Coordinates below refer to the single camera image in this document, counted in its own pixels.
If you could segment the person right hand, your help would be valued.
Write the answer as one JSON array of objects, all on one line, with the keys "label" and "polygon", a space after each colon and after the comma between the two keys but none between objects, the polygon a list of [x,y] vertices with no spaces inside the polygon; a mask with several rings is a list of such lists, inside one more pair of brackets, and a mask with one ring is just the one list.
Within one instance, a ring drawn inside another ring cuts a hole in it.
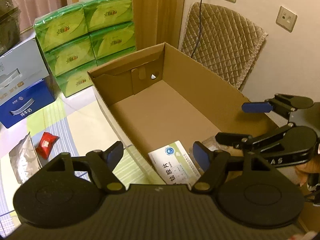
[{"label": "person right hand", "polygon": [[303,186],[307,182],[309,174],[320,173],[320,156],[316,155],[307,163],[295,166],[295,173],[300,186]]}]

